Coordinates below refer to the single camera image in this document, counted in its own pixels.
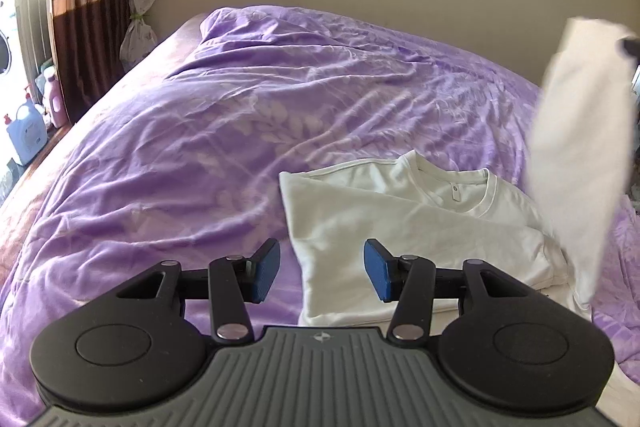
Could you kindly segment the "purple floral bed blanket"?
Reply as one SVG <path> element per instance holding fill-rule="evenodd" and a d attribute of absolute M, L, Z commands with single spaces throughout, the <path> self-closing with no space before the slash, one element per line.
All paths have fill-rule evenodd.
<path fill-rule="evenodd" d="M 1 293 L 3 425 L 638 424 L 596 293 L 579 314 L 482 259 L 431 260 L 425 343 L 390 343 L 390 321 L 299 323 L 282 173 L 416 152 L 523 187 L 544 83 L 305 9 L 220 9 L 201 35 L 171 75 L 125 80 L 73 130 Z M 597 289 L 624 220 L 625 192 Z M 280 269 L 245 305 L 255 340 L 218 345 L 209 263 L 267 239 Z"/>

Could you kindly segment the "white Nevada sweatshirt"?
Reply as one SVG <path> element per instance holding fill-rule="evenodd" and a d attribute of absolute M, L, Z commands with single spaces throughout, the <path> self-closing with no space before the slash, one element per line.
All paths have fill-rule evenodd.
<path fill-rule="evenodd" d="M 288 236 L 303 279 L 304 326 L 385 324 L 364 244 L 441 268 L 485 260 L 587 314 L 629 178 L 634 61 L 630 31 L 569 20 L 528 136 L 526 182 L 489 170 L 446 171 L 416 152 L 282 173 Z"/>

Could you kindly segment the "blue detergent bottle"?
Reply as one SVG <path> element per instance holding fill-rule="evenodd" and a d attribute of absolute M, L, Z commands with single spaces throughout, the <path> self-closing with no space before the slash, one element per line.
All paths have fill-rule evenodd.
<path fill-rule="evenodd" d="M 36 104 L 28 96 L 14 117 L 4 115 L 4 124 L 14 161 L 22 167 L 28 166 L 48 141 L 46 124 Z"/>

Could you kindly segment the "pink detergent bottle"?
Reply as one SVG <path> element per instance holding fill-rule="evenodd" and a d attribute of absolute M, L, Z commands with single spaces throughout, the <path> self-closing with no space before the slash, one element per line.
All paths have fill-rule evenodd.
<path fill-rule="evenodd" d="M 68 123 L 68 116 L 63 100 L 60 83 L 55 74 L 46 76 L 44 84 L 43 105 L 50 116 L 56 129 L 64 127 Z"/>

